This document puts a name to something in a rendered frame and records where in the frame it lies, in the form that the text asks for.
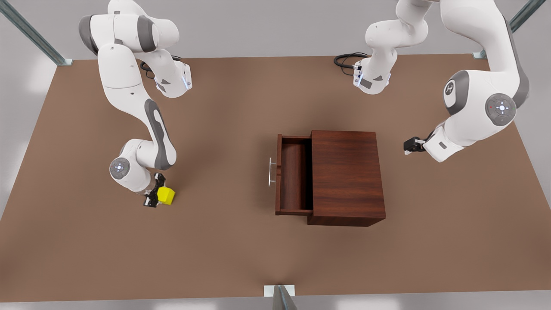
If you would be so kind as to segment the silver frame post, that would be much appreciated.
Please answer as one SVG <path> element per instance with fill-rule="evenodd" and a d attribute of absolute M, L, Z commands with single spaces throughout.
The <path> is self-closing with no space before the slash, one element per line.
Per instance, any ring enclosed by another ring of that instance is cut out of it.
<path fill-rule="evenodd" d="M 272 310 L 297 310 L 293 301 L 295 285 L 266 285 L 263 287 L 264 297 L 273 298 Z"/>
<path fill-rule="evenodd" d="M 474 53 L 474 58 L 486 58 L 493 72 L 508 69 L 520 69 L 517 48 L 513 33 L 525 22 L 546 0 L 530 0 L 516 15 L 518 22 L 509 22 L 496 7 L 494 0 L 443 0 L 441 12 L 448 12 L 449 30 L 467 37 L 483 49 L 481 56 Z"/>
<path fill-rule="evenodd" d="M 7 0 L 0 0 L 0 12 L 57 66 L 72 65 Z"/>

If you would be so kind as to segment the yellow cube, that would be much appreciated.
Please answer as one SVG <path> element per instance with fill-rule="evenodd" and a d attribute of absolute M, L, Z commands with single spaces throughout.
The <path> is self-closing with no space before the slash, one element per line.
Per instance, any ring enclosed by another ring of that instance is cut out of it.
<path fill-rule="evenodd" d="M 157 199 L 159 204 L 171 205 L 175 196 L 175 191 L 166 186 L 159 187 L 157 190 Z"/>

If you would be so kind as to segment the dark wooden cabinet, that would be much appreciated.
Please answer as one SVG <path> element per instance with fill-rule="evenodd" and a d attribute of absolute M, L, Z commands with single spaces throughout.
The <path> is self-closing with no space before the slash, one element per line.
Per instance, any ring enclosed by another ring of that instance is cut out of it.
<path fill-rule="evenodd" d="M 312 131 L 309 225 L 368 227 L 386 218 L 374 132 Z"/>

